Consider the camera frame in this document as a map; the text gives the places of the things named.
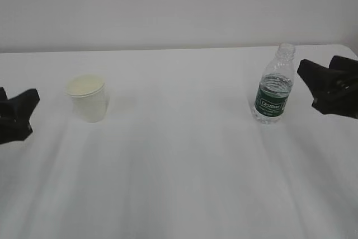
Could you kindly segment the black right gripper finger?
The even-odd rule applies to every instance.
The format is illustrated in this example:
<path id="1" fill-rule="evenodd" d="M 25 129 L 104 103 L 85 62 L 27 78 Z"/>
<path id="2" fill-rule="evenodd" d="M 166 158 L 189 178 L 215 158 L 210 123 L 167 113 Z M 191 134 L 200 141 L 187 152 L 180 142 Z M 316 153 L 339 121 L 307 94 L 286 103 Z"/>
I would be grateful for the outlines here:
<path id="1" fill-rule="evenodd" d="M 309 88 L 312 107 L 323 115 L 356 116 L 357 82 L 330 82 L 334 71 L 313 61 L 300 61 L 297 74 Z"/>
<path id="2" fill-rule="evenodd" d="M 334 71 L 330 82 L 357 82 L 357 60 L 335 55 L 329 63 L 329 69 Z"/>

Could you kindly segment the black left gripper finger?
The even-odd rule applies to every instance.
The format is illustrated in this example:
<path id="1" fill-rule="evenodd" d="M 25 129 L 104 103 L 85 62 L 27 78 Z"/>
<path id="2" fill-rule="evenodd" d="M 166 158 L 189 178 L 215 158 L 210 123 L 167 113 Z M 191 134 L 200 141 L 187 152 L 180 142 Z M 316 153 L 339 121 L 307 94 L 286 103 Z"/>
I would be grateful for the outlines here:
<path id="1" fill-rule="evenodd" d="M 1 87 L 0 88 L 1 118 L 7 117 L 7 101 L 8 101 L 8 98 L 7 98 L 6 92 L 5 92 L 4 88 Z"/>
<path id="2" fill-rule="evenodd" d="M 5 95 L 5 141 L 24 141 L 32 134 L 30 118 L 39 101 L 35 88 L 10 99 Z"/>

